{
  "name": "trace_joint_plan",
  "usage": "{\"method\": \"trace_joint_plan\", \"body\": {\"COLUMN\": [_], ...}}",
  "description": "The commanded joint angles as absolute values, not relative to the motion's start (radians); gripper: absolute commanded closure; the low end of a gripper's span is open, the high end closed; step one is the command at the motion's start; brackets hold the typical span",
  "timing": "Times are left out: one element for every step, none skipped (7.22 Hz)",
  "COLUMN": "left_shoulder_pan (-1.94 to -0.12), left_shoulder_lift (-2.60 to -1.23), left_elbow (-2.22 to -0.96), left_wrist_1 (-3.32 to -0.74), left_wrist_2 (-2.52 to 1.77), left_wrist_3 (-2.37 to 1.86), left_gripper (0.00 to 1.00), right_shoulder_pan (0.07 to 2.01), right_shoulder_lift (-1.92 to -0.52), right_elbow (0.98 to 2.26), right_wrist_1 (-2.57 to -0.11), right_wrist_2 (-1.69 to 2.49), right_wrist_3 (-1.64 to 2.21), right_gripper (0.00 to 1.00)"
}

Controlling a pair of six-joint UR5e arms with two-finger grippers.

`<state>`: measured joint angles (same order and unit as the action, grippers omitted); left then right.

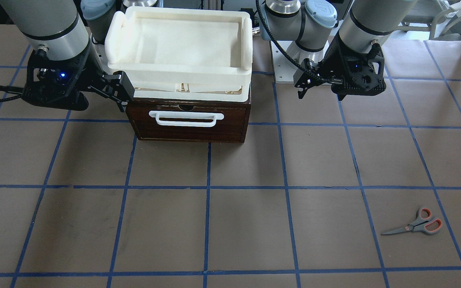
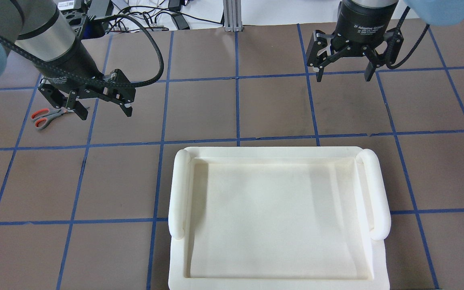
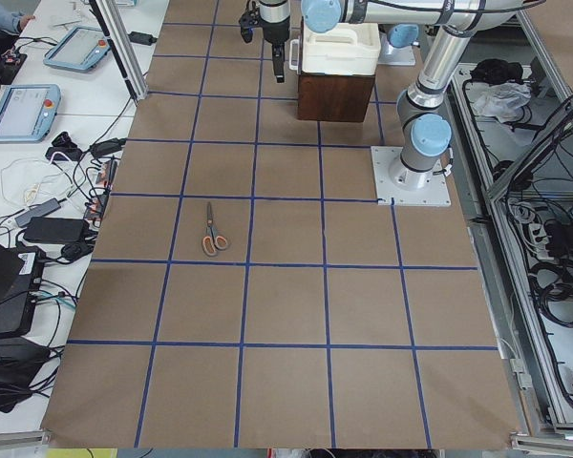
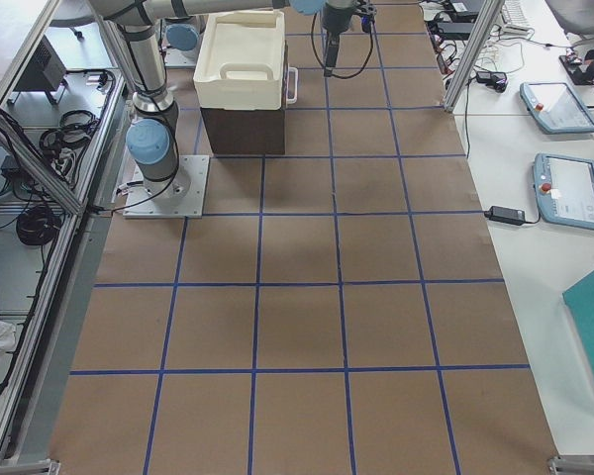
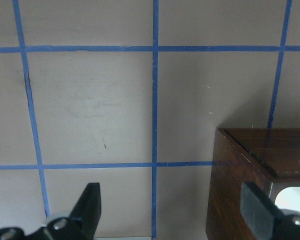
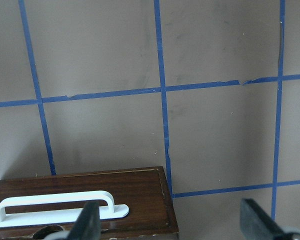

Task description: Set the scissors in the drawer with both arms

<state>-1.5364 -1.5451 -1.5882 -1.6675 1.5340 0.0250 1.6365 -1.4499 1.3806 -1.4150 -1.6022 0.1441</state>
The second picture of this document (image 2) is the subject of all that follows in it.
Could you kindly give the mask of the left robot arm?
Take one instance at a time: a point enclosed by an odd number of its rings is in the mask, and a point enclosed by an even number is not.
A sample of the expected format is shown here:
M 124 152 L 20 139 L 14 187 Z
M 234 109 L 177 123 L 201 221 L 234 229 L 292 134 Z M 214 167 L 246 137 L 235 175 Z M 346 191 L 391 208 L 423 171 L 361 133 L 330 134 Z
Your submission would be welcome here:
M 42 74 L 39 92 L 57 109 L 71 110 L 82 120 L 88 110 L 81 99 L 99 98 L 112 102 L 127 117 L 136 90 L 111 89 L 106 85 L 89 84 L 54 71 L 61 68 L 78 77 L 96 81 L 125 81 L 121 70 L 104 75 L 82 42 L 83 33 L 76 33 L 52 0 L 0 0 L 0 37 L 44 61 L 49 68 L 36 64 Z M 0 43 L 0 75 L 5 71 L 9 48 Z

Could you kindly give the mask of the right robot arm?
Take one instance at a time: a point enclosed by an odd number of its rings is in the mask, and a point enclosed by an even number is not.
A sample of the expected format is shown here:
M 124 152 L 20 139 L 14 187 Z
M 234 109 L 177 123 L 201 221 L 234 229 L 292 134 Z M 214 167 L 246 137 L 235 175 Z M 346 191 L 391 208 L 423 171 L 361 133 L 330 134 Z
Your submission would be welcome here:
M 430 26 L 456 25 L 464 20 L 464 0 L 407 0 L 395 28 L 388 25 L 397 0 L 342 0 L 335 30 L 331 34 L 316 30 L 306 50 L 306 65 L 322 80 L 326 66 L 341 58 L 368 59 L 364 72 L 370 81 L 382 66 L 399 68 L 416 51 Z M 404 43 L 401 30 L 410 11 L 425 22 L 425 27 L 407 55 L 398 61 Z

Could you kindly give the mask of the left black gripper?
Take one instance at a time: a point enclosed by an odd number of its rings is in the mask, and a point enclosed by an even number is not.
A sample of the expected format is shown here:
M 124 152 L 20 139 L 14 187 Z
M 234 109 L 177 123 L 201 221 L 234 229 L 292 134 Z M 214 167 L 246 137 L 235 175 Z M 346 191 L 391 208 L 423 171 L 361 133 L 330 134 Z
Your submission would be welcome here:
M 133 113 L 136 89 L 118 68 L 102 73 L 81 40 L 62 56 L 38 66 L 43 75 L 38 90 L 53 107 L 72 108 L 81 120 L 88 117 L 88 109 L 81 99 L 98 98 L 120 106 L 127 117 Z

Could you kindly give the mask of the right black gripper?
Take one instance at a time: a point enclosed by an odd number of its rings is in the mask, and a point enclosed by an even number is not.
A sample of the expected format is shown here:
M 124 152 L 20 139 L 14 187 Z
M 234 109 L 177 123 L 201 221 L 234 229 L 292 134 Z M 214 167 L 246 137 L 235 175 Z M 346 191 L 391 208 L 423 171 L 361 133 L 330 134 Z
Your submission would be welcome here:
M 322 81 L 326 66 L 341 58 L 366 57 L 365 81 L 371 81 L 381 66 L 397 68 L 403 20 L 388 29 L 397 4 L 397 0 L 341 0 L 334 31 L 315 30 L 311 35 L 307 66 L 315 68 L 316 81 Z

